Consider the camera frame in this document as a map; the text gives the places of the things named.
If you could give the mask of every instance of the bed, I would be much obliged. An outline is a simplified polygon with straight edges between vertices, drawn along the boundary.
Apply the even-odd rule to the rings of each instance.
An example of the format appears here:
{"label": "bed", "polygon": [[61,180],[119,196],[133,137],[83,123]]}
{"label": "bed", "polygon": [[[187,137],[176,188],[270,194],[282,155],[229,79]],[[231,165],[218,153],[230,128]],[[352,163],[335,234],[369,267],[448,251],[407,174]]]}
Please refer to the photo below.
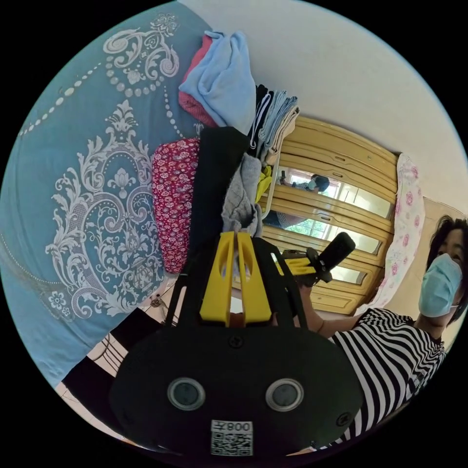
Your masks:
{"label": "bed", "polygon": [[164,279],[151,155],[203,125],[177,90],[209,26],[178,2],[83,49],[37,100],[0,197],[0,268],[29,354],[56,386]]}

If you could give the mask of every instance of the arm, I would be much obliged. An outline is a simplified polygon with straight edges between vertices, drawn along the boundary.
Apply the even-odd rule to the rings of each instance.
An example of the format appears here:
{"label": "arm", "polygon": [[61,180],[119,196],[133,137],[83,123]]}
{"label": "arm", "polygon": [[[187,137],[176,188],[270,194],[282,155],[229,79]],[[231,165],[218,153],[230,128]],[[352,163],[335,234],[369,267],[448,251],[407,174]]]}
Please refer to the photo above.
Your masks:
{"label": "arm", "polygon": [[[299,288],[304,314],[306,316],[309,330],[317,332],[325,338],[330,338],[336,332],[347,332],[351,330],[359,319],[359,316],[348,317],[338,320],[324,320],[314,310],[311,302],[312,288]],[[299,325],[297,317],[294,318],[296,325]]]}

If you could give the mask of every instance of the gray cloth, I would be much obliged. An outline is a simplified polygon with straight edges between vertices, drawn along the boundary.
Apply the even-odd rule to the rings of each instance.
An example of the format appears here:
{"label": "gray cloth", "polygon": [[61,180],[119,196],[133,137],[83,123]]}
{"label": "gray cloth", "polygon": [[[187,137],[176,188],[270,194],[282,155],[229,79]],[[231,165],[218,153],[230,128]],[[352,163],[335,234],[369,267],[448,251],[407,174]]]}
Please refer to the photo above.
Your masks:
{"label": "gray cloth", "polygon": [[[261,170],[260,160],[245,153],[224,199],[221,213],[224,233],[243,232],[249,233],[251,237],[262,235],[262,209],[258,203],[255,203]],[[234,275],[238,274],[239,266],[236,253]]]}

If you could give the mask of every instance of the blue surgical mask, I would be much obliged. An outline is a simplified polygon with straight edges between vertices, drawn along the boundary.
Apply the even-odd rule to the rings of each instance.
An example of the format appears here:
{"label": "blue surgical mask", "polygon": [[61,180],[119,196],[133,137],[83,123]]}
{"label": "blue surgical mask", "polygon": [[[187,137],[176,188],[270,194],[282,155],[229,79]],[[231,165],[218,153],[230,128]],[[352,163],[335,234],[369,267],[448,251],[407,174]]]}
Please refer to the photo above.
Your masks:
{"label": "blue surgical mask", "polygon": [[437,257],[423,276],[419,311],[425,317],[441,317],[450,312],[462,281],[462,269],[448,253]]}

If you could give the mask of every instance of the qr code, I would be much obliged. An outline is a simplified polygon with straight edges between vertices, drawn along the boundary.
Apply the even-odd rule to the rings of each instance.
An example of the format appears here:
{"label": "qr code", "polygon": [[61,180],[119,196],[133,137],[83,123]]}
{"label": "qr code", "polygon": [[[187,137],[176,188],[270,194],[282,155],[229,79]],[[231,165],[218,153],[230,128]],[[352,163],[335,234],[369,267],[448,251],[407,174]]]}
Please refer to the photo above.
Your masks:
{"label": "qr code", "polygon": [[211,454],[229,457],[252,456],[254,431],[251,422],[212,421]]}
{"label": "qr code", "polygon": [[253,454],[253,435],[251,433],[212,432],[211,453],[212,455],[230,457],[251,456]]}

